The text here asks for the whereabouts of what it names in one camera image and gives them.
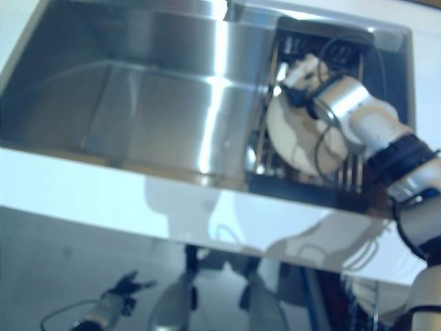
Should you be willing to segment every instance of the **white robotic arm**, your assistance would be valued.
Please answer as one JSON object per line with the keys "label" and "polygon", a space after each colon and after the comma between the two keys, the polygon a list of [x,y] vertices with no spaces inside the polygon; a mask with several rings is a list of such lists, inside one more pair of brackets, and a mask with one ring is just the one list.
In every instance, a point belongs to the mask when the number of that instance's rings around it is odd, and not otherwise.
{"label": "white robotic arm", "polygon": [[338,128],[348,148],[363,152],[366,165],[387,187],[398,206],[401,237],[428,263],[407,304],[412,330],[441,330],[441,159],[400,123],[392,105],[357,79],[338,75],[322,81],[320,61],[309,54],[305,62],[288,74],[283,88],[295,92],[301,86],[297,92],[306,91],[308,113]]}

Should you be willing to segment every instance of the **white plate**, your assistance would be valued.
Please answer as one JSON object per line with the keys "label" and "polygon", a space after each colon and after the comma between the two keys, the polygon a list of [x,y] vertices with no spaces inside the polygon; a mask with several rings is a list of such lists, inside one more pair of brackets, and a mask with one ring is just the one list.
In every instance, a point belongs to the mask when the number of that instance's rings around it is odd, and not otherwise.
{"label": "white plate", "polygon": [[[269,138],[277,153],[291,167],[316,176],[314,148],[327,124],[313,120],[305,109],[291,109],[283,93],[273,97],[267,112]],[[336,171],[347,158],[347,147],[341,133],[332,128],[322,142],[318,163],[324,174]]]}

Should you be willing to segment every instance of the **dish rack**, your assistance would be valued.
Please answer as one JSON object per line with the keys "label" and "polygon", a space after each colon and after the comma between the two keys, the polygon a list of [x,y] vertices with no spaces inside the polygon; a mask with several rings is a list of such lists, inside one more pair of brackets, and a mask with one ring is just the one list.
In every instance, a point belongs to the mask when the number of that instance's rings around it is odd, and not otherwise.
{"label": "dish rack", "polygon": [[[349,154],[341,167],[334,173],[327,175],[328,180],[324,180],[319,176],[301,172],[284,162],[271,144],[267,132],[267,107],[272,98],[279,72],[296,60],[302,59],[308,53],[318,56],[328,40],[330,37],[311,36],[283,30],[276,33],[269,65],[268,91],[247,145],[245,169],[250,178],[251,191],[286,199],[299,200],[300,198],[301,201],[303,193],[306,192],[305,188],[312,190],[311,193],[307,193],[309,196],[317,194],[325,196],[332,192],[332,198],[325,199],[324,203],[323,201],[316,202],[321,205],[349,210],[355,208],[354,211],[365,212],[369,202],[366,200],[362,186],[363,183],[370,181],[371,177],[364,169],[361,155]],[[336,41],[328,49],[323,61],[328,65],[331,73],[345,72],[363,81],[364,53],[368,47],[370,46],[344,40]],[[273,188],[271,188],[270,179],[277,181]],[[297,193],[294,193],[294,198],[287,193],[291,189],[296,191],[294,186],[288,188],[289,183],[295,183],[296,187],[299,185],[301,187]],[[286,194],[281,192],[281,196],[278,196],[275,185],[278,185],[281,191],[284,191],[283,186],[286,186]],[[335,206],[336,200],[342,202],[345,199],[348,199],[347,205]]]}

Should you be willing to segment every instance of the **black band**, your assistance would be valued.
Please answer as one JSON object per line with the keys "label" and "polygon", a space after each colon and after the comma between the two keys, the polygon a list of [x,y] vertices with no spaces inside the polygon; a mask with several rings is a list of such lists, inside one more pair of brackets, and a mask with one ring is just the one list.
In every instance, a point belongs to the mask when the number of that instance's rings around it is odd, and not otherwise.
{"label": "black band", "polygon": [[97,322],[84,321],[73,328],[72,331],[103,331],[103,328]]}
{"label": "black band", "polygon": [[427,254],[427,265],[429,267],[441,265],[441,236],[423,243],[420,248]]}
{"label": "black band", "polygon": [[419,305],[410,309],[409,313],[414,314],[416,312],[435,312],[441,314],[441,306],[439,305]]}
{"label": "black band", "polygon": [[381,182],[390,185],[435,157],[436,153],[416,135],[408,134],[375,153],[367,164]]}

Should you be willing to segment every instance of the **metal rod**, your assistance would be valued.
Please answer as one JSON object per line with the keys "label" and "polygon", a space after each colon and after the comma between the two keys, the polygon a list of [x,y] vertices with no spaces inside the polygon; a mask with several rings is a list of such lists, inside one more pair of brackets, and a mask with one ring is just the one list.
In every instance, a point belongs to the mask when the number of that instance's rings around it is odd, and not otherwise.
{"label": "metal rod", "polygon": [[257,173],[257,168],[262,161],[262,153],[263,153],[263,139],[265,138],[265,130],[267,127],[267,121],[265,118],[265,114],[262,115],[262,119],[260,120],[259,126],[259,135],[257,138],[257,148],[256,148],[256,162],[253,167],[253,173]]}

